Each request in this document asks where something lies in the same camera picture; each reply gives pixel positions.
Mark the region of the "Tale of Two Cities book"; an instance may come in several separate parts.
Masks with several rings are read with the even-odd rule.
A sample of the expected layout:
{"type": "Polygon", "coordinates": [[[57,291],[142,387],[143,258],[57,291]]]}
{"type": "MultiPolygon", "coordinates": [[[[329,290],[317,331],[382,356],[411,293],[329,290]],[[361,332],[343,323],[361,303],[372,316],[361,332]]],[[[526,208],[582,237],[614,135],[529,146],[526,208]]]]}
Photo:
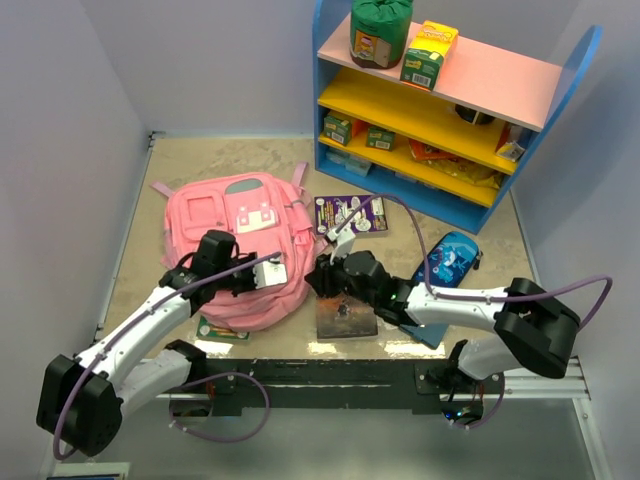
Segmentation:
{"type": "Polygon", "coordinates": [[[378,335],[378,321],[373,309],[345,295],[319,298],[315,318],[319,341],[364,339],[378,335]]]}

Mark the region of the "pink student backpack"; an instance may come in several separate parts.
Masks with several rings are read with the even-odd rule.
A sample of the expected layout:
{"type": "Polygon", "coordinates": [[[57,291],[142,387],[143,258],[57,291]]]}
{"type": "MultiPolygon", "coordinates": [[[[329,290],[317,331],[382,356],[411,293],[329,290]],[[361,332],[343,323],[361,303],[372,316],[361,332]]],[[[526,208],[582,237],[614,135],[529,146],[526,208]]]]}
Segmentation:
{"type": "Polygon", "coordinates": [[[310,286],[304,276],[326,246],[314,232],[302,187],[307,164],[299,163],[290,181],[268,173],[247,173],[186,184],[172,190],[151,187],[168,198],[164,214],[165,257],[173,267],[194,251],[209,230],[232,234],[242,254],[279,252],[287,282],[233,296],[218,293],[199,313],[212,325],[236,332],[264,330],[294,312],[310,286]]]}

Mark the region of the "blue leather wallet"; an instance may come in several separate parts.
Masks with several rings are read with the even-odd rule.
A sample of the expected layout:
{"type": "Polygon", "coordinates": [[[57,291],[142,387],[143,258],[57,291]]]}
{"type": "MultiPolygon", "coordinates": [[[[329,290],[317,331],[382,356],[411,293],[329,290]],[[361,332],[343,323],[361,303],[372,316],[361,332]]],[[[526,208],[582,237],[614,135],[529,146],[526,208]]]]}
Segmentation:
{"type": "Polygon", "coordinates": [[[399,330],[408,335],[414,341],[421,343],[430,349],[437,349],[442,342],[448,326],[446,324],[430,325],[400,325],[399,330]]]}

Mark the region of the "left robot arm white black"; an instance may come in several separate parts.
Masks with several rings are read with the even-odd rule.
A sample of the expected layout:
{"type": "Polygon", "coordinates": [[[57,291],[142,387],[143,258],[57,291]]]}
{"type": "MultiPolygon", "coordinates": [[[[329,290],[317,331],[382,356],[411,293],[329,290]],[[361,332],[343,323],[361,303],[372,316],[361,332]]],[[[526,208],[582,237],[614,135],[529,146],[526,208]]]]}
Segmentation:
{"type": "Polygon", "coordinates": [[[56,356],[45,369],[36,414],[37,425],[53,436],[55,458],[68,458],[64,445],[71,452],[97,455],[123,420],[157,395],[200,390],[207,380],[202,350],[176,340],[154,359],[146,355],[218,292],[259,288],[260,271],[280,255],[242,253],[232,234],[210,230],[119,327],[72,357],[56,356]]]}

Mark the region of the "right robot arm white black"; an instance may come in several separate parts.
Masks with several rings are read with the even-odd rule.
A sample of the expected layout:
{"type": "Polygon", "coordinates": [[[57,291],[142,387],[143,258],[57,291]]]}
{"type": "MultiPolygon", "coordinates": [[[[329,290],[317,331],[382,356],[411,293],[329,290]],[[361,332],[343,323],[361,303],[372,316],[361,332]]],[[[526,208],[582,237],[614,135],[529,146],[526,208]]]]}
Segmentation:
{"type": "Polygon", "coordinates": [[[305,280],[318,297],[348,295],[397,327],[446,324],[487,332],[480,340],[457,342],[446,364],[428,374],[445,391],[466,393],[519,368],[561,379],[580,327],[575,312],[525,278],[489,290],[431,287],[390,275],[369,251],[323,254],[305,280]]]}

